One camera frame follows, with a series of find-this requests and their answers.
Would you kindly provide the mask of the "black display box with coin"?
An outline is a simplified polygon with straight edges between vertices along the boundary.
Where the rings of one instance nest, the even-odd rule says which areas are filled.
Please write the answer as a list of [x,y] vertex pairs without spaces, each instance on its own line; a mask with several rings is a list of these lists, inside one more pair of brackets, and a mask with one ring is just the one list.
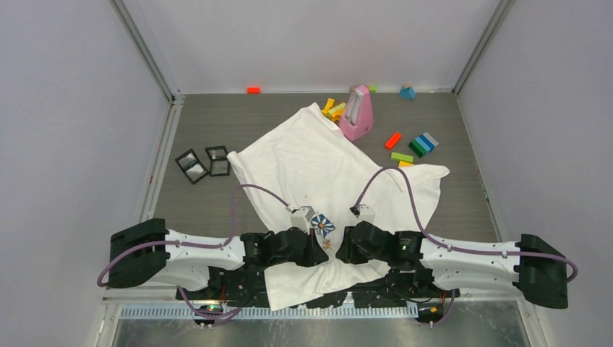
[[192,148],[178,156],[175,162],[191,184],[196,184],[210,175],[210,171],[205,167]]

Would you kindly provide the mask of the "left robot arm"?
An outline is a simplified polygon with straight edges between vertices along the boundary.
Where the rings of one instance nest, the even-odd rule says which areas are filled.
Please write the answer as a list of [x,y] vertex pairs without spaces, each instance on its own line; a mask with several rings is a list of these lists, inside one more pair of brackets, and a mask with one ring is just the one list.
[[265,270],[293,263],[313,267],[329,259],[314,233],[291,227],[285,231],[245,233],[229,239],[194,236],[166,228],[153,218],[119,231],[110,239],[110,262],[98,285],[133,288],[146,282],[165,283],[214,299],[221,270]]

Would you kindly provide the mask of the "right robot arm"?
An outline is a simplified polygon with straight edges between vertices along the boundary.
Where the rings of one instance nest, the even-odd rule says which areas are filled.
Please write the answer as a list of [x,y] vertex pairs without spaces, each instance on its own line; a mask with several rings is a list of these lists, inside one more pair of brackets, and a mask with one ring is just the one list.
[[393,273],[387,279],[393,294],[396,285],[425,297],[482,289],[522,294],[549,309],[568,307],[565,256],[531,234],[517,242],[486,243],[425,237],[417,231],[390,233],[360,222],[345,229],[336,257],[352,265],[384,262]]

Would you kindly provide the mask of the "white t-shirt with daisy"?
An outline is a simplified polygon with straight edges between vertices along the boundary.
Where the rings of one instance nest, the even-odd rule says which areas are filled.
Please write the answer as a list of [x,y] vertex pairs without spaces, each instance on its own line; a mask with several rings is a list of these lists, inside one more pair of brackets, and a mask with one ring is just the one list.
[[312,206],[334,230],[320,239],[331,241],[329,260],[314,267],[285,263],[265,271],[273,310],[284,309],[310,295],[327,294],[383,278],[388,265],[379,260],[351,265],[335,258],[343,231],[355,224],[355,202],[375,212],[382,230],[418,231],[430,221],[440,200],[445,166],[418,164],[382,170],[326,119],[317,104],[291,118],[241,152],[228,155],[236,178],[260,220],[271,231],[290,227],[281,205]]

